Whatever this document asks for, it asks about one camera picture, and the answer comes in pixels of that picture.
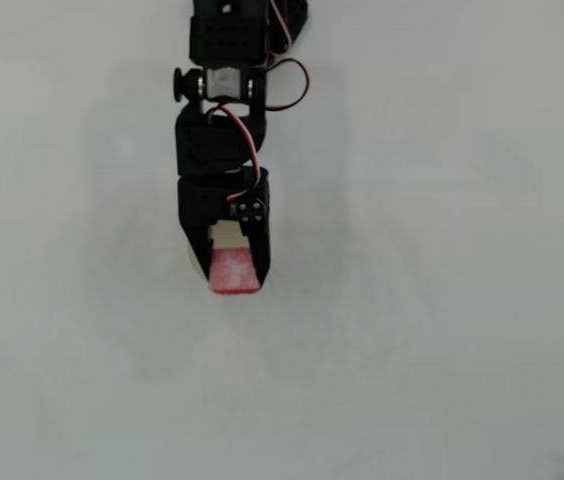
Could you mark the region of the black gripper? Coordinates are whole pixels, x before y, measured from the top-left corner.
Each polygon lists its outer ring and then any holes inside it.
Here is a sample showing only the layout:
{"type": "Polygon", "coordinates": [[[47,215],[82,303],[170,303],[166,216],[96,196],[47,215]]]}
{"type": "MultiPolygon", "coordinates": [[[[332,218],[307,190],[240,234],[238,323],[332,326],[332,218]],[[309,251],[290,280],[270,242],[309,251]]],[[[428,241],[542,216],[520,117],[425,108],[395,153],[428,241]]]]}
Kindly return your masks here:
{"type": "Polygon", "coordinates": [[[271,265],[269,172],[255,170],[183,177],[178,181],[179,221],[188,241],[195,271],[209,279],[212,238],[208,226],[220,220],[237,221],[248,240],[257,279],[264,284],[271,265]]]}

